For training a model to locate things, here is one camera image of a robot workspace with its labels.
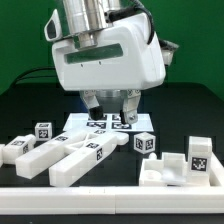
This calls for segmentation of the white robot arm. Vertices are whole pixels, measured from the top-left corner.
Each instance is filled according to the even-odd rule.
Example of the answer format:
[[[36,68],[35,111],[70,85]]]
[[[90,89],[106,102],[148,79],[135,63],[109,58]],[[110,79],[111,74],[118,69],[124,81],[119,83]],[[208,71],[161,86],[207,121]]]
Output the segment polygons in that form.
[[[138,120],[141,91],[158,86],[178,45],[157,37],[151,13],[139,0],[61,0],[45,26],[62,87],[78,91],[94,120],[103,116],[98,91],[118,90],[121,122]]]

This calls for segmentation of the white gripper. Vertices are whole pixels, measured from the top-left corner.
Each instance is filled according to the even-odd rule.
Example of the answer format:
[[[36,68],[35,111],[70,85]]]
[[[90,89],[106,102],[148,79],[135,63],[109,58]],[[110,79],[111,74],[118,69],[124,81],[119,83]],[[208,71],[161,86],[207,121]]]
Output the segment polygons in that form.
[[[72,39],[53,44],[60,84],[67,91],[83,90],[80,98],[92,120],[103,117],[95,90],[122,90],[121,123],[134,124],[138,121],[140,90],[163,83],[165,66],[160,45],[157,38],[148,42],[148,33],[147,16],[141,13],[98,32],[98,45],[93,48],[78,50]]]

